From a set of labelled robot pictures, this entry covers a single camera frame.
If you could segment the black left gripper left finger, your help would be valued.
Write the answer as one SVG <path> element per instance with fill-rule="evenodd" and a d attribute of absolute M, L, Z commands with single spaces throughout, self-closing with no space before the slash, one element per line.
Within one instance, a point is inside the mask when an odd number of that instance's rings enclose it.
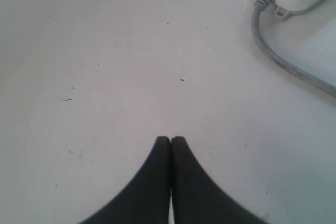
<path fill-rule="evenodd" d="M 169 138 L 157 137 L 132 180 L 84 223 L 168 223 L 170 150 Z"/>

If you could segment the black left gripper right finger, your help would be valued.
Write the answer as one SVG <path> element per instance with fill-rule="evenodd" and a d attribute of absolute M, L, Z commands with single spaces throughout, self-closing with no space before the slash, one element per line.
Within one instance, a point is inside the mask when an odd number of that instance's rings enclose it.
<path fill-rule="evenodd" d="M 252 214 L 207 175 L 184 137 L 172 138 L 171 159 L 175 223 L 252 223 Z"/>

